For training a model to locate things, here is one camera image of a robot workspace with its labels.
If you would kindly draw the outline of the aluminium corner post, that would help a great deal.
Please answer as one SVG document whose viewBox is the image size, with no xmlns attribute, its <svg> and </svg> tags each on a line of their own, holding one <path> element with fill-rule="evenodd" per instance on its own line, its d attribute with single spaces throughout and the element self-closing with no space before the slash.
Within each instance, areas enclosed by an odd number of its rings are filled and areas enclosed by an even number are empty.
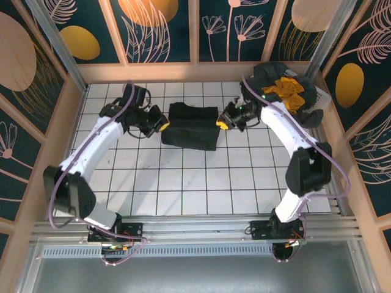
<svg viewBox="0 0 391 293">
<path fill-rule="evenodd" d="M 49 13 L 47 12 L 44 3 L 41 0 L 25 0 L 26 4 L 30 8 L 33 16 L 36 17 L 39 25 L 43 29 L 45 35 L 52 43 L 54 50 L 58 53 L 61 61 L 68 70 L 68 73 L 72 77 L 73 81 L 77 85 L 78 89 L 85 94 L 87 91 L 85 80 L 83 79 L 81 72 L 78 69 L 78 65 L 68 50 L 63 38 L 56 25 L 51 20 Z"/>
<path fill-rule="evenodd" d="M 334 13 L 329 27 L 321 37 L 316 50 L 305 71 L 305 76 L 314 79 L 328 52 L 331 50 L 345 23 L 352 14 L 357 0 L 342 0 Z"/>
</svg>

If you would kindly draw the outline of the aluminium rail frame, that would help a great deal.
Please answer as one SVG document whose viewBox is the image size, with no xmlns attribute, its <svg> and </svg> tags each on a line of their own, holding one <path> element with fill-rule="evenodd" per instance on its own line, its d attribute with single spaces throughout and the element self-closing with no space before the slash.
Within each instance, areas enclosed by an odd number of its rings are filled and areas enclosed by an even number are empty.
<svg viewBox="0 0 391 293">
<path fill-rule="evenodd" d="M 251 221 L 267 221 L 267 215 L 129 216 L 124 223 L 142 223 L 142 235 L 149 244 L 208 244 L 251 241 L 245 234 Z M 356 241 L 362 239 L 357 220 L 339 214 L 309 214 L 305 218 L 307 242 Z M 58 244 L 87 242 L 87 228 L 81 222 L 53 230 L 48 222 L 37 222 L 30 243 L 54 241 Z"/>
</svg>

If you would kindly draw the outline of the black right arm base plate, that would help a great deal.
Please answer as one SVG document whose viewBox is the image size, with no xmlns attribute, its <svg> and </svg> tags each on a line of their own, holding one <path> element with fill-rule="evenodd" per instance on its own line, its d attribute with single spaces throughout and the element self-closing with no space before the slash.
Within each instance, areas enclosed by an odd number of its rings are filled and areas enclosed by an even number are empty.
<svg viewBox="0 0 391 293">
<path fill-rule="evenodd" d="M 304 224 L 300 219 L 288 223 L 282 223 L 279 219 L 254 220 L 249 222 L 249 226 L 245 230 L 245 233 L 250 235 L 252 240 L 284 242 L 304 240 L 304 232 Z"/>
</svg>

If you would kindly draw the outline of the grey metal sheet tray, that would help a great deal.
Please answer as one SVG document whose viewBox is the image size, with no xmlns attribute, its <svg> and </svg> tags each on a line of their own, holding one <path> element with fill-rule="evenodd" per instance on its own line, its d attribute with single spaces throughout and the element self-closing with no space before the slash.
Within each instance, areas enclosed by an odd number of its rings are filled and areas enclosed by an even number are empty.
<svg viewBox="0 0 391 293">
<path fill-rule="evenodd" d="M 287 262 L 269 255 L 132 257 L 117 266 L 98 258 L 42 258 L 38 244 L 15 293 L 384 293 L 362 247 L 317 242 Z"/>
</svg>

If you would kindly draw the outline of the black t-shirt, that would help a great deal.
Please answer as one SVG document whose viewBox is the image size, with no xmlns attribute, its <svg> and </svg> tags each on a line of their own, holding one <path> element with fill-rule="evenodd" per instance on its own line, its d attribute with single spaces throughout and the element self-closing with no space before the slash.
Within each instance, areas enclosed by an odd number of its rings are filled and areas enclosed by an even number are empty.
<svg viewBox="0 0 391 293">
<path fill-rule="evenodd" d="M 165 145 L 202 151 L 216 151 L 220 128 L 217 107 L 192 107 L 176 102 L 169 107 L 170 125 L 162 132 Z"/>
</svg>

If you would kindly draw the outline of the white laundry basket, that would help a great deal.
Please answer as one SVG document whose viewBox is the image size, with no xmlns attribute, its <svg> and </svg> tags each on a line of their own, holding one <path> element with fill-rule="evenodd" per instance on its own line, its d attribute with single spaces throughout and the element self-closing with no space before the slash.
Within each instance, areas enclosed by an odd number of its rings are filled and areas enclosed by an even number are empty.
<svg viewBox="0 0 391 293">
<path fill-rule="evenodd" d="M 320 125 L 323 119 L 323 110 L 315 110 L 311 113 L 298 112 L 297 114 L 292 114 L 292 116 L 303 128 L 316 128 Z"/>
</svg>

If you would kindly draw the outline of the yellow t-shirt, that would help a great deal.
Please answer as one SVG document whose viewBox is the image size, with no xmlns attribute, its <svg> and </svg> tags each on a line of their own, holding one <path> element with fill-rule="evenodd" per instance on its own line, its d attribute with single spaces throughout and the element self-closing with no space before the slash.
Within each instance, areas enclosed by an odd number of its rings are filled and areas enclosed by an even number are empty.
<svg viewBox="0 0 391 293">
<path fill-rule="evenodd" d="M 262 87 L 264 93 L 275 93 L 282 100 L 290 114 L 297 114 L 305 104 L 305 99 L 299 94 L 304 92 L 303 86 L 294 78 L 281 77 L 275 80 L 275 85 Z"/>
</svg>

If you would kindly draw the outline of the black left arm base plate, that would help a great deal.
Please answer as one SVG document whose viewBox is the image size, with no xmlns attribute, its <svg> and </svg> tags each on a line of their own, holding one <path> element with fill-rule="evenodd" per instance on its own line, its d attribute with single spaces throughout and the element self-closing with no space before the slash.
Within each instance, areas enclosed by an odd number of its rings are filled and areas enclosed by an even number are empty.
<svg viewBox="0 0 391 293">
<path fill-rule="evenodd" d="M 96 228 L 92 228 L 90 226 L 87 227 L 89 230 L 89 234 L 87 236 L 88 242 L 100 242 L 102 244 L 113 244 L 113 243 L 125 243 L 129 242 L 129 239 L 114 237 L 104 233 Z M 120 223 L 113 227 L 110 232 L 115 234 L 121 234 L 126 236 L 135 236 L 141 237 L 143 230 L 142 223 Z"/>
</svg>

